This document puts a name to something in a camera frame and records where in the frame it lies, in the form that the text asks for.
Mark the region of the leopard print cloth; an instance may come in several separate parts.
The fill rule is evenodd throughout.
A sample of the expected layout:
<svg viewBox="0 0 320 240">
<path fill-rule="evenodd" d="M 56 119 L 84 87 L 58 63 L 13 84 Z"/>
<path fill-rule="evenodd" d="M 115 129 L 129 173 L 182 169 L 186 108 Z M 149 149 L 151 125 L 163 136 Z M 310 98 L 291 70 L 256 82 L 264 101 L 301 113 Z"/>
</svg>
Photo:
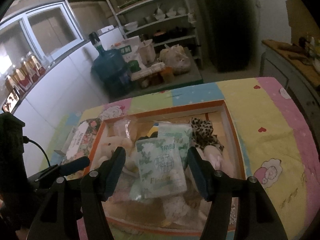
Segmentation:
<svg viewBox="0 0 320 240">
<path fill-rule="evenodd" d="M 193 146 L 201 150 L 204 150 L 206 146 L 214 146 L 221 153 L 223 152 L 225 147 L 218 140 L 217 135 L 214 134 L 213 123 L 210 120 L 191 118 L 189 123 L 193 129 L 191 137 Z"/>
</svg>

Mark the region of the green floral tissue pack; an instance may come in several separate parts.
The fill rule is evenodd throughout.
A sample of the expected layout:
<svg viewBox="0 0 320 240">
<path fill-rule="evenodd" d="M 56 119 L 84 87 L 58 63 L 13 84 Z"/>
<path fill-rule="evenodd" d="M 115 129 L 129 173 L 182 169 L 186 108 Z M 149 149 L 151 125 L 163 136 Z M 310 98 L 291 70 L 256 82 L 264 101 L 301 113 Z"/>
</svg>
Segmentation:
<svg viewBox="0 0 320 240">
<path fill-rule="evenodd" d="M 187 190 L 181 156 L 173 138 L 138 140 L 136 149 L 145 198 L 162 198 Z"/>
</svg>

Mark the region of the clear plastic packet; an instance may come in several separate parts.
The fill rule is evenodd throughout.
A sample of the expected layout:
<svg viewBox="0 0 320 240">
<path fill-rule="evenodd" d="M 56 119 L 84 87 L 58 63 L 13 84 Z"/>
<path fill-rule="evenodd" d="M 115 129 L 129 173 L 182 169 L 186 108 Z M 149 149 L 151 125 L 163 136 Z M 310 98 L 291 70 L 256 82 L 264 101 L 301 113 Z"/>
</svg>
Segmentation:
<svg viewBox="0 0 320 240">
<path fill-rule="evenodd" d="M 113 125 L 113 131 L 115 136 L 126 137 L 134 142 L 138 131 L 137 119 L 124 118 L 118 120 Z"/>
</svg>

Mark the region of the yellow white snack pouch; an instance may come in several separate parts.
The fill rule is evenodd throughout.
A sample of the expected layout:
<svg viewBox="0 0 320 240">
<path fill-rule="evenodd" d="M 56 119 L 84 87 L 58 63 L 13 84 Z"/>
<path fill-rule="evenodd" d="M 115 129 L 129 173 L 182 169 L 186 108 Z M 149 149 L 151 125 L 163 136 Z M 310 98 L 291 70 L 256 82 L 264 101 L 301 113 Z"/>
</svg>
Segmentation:
<svg viewBox="0 0 320 240">
<path fill-rule="evenodd" d="M 147 133 L 147 138 L 157 138 L 159 130 L 159 122 L 155 122 Z"/>
</svg>

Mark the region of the beige teddy bear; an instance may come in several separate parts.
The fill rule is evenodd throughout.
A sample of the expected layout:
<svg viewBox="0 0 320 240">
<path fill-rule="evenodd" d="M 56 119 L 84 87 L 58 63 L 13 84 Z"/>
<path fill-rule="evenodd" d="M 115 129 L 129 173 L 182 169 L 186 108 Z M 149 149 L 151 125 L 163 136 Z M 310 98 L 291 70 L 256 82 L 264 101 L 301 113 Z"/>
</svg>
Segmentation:
<svg viewBox="0 0 320 240">
<path fill-rule="evenodd" d="M 129 157 L 133 149 L 133 142 L 127 137 L 112 136 L 101 138 L 91 168 L 98 168 L 103 161 L 111 159 L 112 154 L 118 147 L 124 148 L 126 156 Z"/>
</svg>

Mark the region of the colourful cartoon bed sheet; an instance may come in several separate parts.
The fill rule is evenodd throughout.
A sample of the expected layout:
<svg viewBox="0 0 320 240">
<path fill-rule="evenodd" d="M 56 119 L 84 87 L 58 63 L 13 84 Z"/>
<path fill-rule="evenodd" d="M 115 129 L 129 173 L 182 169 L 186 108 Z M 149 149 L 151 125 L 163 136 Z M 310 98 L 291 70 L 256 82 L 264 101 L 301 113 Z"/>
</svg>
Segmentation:
<svg viewBox="0 0 320 240">
<path fill-rule="evenodd" d="M 240 140 L 245 175 L 280 175 L 266 192 L 289 239 L 299 239 L 319 210 L 319 159 L 311 131 L 294 101 L 272 77 L 188 86 L 116 101 L 120 115 L 224 100 Z"/>
</svg>

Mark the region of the floral tissue box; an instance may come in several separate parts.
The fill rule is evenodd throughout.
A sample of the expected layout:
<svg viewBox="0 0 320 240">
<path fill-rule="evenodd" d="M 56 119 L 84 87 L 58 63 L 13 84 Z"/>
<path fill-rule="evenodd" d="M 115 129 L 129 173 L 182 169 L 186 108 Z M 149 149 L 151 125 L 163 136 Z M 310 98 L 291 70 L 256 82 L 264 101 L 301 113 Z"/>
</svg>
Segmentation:
<svg viewBox="0 0 320 240">
<path fill-rule="evenodd" d="M 78 127 L 73 127 L 63 147 L 54 150 L 54 163 L 66 164 L 81 157 L 88 157 L 101 123 L 100 118 L 94 118 L 84 120 Z"/>
</svg>

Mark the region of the smartphone on window sill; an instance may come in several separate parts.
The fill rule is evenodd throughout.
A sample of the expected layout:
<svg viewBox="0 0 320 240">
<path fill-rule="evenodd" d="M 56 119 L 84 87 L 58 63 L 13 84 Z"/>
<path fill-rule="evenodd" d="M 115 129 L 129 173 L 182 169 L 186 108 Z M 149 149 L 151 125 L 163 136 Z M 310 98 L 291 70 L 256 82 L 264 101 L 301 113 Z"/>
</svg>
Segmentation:
<svg viewBox="0 0 320 240">
<path fill-rule="evenodd" d="M 16 88 L 13 88 L 2 105 L 2 111 L 11 113 L 20 101 L 20 94 Z"/>
</svg>

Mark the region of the orange rimmed cardboard tray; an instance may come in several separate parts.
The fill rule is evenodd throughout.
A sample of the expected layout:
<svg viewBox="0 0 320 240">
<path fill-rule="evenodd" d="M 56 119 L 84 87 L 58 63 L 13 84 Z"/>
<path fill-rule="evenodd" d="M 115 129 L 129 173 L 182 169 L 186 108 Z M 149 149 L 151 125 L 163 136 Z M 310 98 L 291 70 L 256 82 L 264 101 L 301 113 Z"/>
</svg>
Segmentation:
<svg viewBox="0 0 320 240">
<path fill-rule="evenodd" d="M 146 135 L 156 121 L 186 123 L 190 118 L 210 120 L 214 134 L 225 147 L 223 156 L 234 168 L 236 178 L 244 179 L 245 171 L 239 139 L 224 100 L 172 106 L 157 110 L 129 111 L 138 122 L 137 137 Z M 159 199 L 151 204 L 134 202 L 102 203 L 114 239 L 199 239 L 202 229 L 172 223 L 164 226 L 164 210 Z"/>
</svg>

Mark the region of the grey kitchen counter cabinet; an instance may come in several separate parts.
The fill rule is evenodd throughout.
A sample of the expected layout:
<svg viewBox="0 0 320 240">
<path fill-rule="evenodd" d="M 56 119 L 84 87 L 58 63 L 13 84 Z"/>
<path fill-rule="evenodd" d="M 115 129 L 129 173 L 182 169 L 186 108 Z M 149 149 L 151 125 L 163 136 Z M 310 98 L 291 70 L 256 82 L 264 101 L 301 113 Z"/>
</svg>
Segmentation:
<svg viewBox="0 0 320 240">
<path fill-rule="evenodd" d="M 285 42 L 263 40 L 265 52 L 261 55 L 260 76 L 274 77 L 295 100 L 312 123 L 319 122 L 319 74 L 313 66 L 294 57 L 303 55 L 288 51 Z"/>
</svg>

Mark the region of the blue water jug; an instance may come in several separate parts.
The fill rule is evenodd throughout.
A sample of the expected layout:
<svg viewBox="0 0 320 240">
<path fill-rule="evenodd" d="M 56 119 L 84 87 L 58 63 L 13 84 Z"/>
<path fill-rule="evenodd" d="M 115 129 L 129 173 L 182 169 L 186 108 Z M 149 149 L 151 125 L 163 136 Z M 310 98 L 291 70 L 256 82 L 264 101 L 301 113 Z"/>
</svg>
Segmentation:
<svg viewBox="0 0 320 240">
<path fill-rule="evenodd" d="M 125 96 L 132 88 L 131 72 L 121 52 L 117 49 L 105 50 L 96 32 L 89 34 L 89 39 L 98 51 L 93 61 L 92 72 L 102 82 L 111 99 Z"/>
</svg>

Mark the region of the plastic bag of food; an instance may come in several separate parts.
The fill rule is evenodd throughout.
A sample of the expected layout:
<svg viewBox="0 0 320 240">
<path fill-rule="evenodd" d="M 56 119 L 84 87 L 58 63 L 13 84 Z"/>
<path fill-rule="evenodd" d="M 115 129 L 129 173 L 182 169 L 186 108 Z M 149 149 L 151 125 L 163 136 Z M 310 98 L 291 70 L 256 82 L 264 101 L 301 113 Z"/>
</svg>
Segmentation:
<svg viewBox="0 0 320 240">
<path fill-rule="evenodd" d="M 167 67 L 172 68 L 174 75 L 188 73 L 191 69 L 191 61 L 180 45 L 168 46 L 160 51 L 159 60 Z"/>
</svg>

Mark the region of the black refrigerator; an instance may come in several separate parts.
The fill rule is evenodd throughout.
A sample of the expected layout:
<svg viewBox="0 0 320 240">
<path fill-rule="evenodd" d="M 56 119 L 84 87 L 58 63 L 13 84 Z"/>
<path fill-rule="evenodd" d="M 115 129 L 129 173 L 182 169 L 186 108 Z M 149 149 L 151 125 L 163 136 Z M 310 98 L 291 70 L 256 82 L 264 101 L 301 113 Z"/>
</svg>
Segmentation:
<svg viewBox="0 0 320 240">
<path fill-rule="evenodd" d="M 253 56 L 253 33 L 244 0 L 197 0 L 208 59 L 219 72 L 245 69 Z"/>
</svg>

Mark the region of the grey metal shelf rack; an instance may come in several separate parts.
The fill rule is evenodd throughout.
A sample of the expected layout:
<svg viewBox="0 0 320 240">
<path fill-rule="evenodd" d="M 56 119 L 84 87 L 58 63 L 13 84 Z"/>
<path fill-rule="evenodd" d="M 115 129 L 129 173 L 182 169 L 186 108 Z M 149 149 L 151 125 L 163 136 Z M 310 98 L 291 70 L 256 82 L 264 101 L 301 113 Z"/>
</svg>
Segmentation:
<svg viewBox="0 0 320 240">
<path fill-rule="evenodd" d="M 189 49 L 198 67 L 202 50 L 196 16 L 188 0 L 106 0 L 124 38 L 152 40 L 156 52 L 166 46 Z"/>
</svg>

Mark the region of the brown cardboard wall sheet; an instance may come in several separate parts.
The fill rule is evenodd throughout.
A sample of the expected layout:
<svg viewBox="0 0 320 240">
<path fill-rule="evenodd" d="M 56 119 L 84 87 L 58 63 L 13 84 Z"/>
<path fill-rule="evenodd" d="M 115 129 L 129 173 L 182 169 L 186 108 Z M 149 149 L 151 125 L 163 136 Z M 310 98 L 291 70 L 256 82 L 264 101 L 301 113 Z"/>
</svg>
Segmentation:
<svg viewBox="0 0 320 240">
<path fill-rule="evenodd" d="M 319 27 L 301 0 L 286 0 L 291 43 L 298 44 L 300 37 L 319 38 Z"/>
</svg>

